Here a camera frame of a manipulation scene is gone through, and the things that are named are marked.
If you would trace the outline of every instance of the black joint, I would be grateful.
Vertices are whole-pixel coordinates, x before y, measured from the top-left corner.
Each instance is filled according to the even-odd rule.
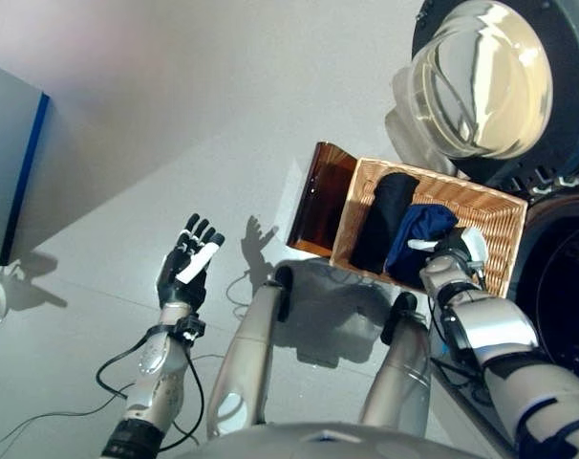
[[[389,317],[385,321],[383,331],[381,332],[381,341],[388,346],[394,340],[394,331],[397,324],[403,317],[413,313],[417,310],[417,297],[410,292],[402,292],[397,296]]]
[[[516,352],[513,354],[504,354],[503,356],[494,357],[482,365],[482,369],[488,368],[491,373],[507,379],[515,371],[531,365],[550,364],[547,356],[539,351]]]
[[[188,341],[191,343],[193,339],[187,339],[185,334],[193,336],[194,339],[200,338],[204,335],[204,328],[206,324],[199,319],[198,314],[190,314],[187,317],[180,318],[175,324],[175,329],[171,333],[173,338],[180,341]]]
[[[479,288],[469,282],[453,282],[451,284],[446,284],[440,289],[436,300],[440,307],[443,308],[449,301],[451,301],[453,296],[468,290],[479,290]]]
[[[461,361],[466,365],[476,367],[478,364],[476,356],[474,355],[474,350],[472,349],[468,336],[465,334],[465,330],[461,326],[460,320],[453,309],[443,309],[442,314],[440,315],[440,320],[442,322],[444,335],[446,336],[446,341],[453,360]]]
[[[140,419],[119,422],[105,449],[104,457],[120,459],[154,459],[158,455],[164,433]]]
[[[290,293],[293,288],[293,271],[291,268],[287,265],[277,268],[274,272],[274,280],[270,281],[269,285],[278,286],[283,289],[277,320],[285,322],[290,316]]]

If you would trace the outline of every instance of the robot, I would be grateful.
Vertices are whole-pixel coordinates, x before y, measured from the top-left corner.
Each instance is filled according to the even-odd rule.
[[[203,235],[208,221],[197,226],[199,220],[192,215],[165,258],[157,282],[160,321],[133,348],[144,346],[139,373],[103,459],[155,458],[182,409],[183,376],[188,366],[193,370],[189,351],[204,333],[197,312],[205,298],[206,267],[224,242],[214,229]],[[440,310],[451,355],[483,375],[517,455],[579,458],[579,378],[547,361],[531,322],[513,302],[486,291],[481,233],[460,229],[441,241],[410,244],[431,253],[419,275]],[[391,309],[381,335],[389,351],[358,424],[266,424],[271,335],[277,320],[288,316],[291,283],[291,270],[281,267],[256,292],[211,392],[209,442],[189,457],[475,457],[423,438],[430,350],[425,319],[411,294],[401,294]]]

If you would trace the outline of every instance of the blue stripe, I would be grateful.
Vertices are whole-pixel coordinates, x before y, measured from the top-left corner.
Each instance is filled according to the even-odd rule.
[[[26,152],[24,154],[24,162],[22,163],[18,184],[15,189],[15,195],[13,196],[13,203],[11,203],[10,219],[7,223],[5,238],[3,239],[3,247],[1,248],[0,266],[7,266],[10,262],[11,246],[13,245],[13,238],[15,237],[15,228],[18,223],[20,209],[22,208],[22,201],[24,200],[26,182],[29,178],[29,173],[31,172],[34,150],[37,147],[37,141],[39,140],[41,126],[43,125],[43,119],[45,118],[45,111],[48,108],[49,101],[49,96],[42,93],[41,98],[39,99],[39,104],[37,105],[37,110],[34,114],[31,136],[29,137],[29,143],[27,144]]]

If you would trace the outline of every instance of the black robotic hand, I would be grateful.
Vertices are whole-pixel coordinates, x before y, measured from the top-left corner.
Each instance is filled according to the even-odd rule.
[[[224,243],[224,237],[209,228],[206,219],[193,214],[179,235],[175,248],[164,258],[156,287],[160,307],[166,303],[183,302],[198,310],[204,302],[208,262]]]

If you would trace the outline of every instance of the folded clothing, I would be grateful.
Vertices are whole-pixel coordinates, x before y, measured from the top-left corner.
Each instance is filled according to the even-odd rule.
[[[409,206],[397,229],[396,238],[385,260],[385,271],[395,280],[416,289],[423,283],[419,271],[425,266],[428,252],[408,247],[410,239],[434,241],[443,238],[458,223],[451,210],[440,204]]]
[[[350,262],[360,270],[382,273],[385,257],[397,234],[406,209],[413,201],[418,180],[403,173],[384,176],[375,189],[362,231]]]

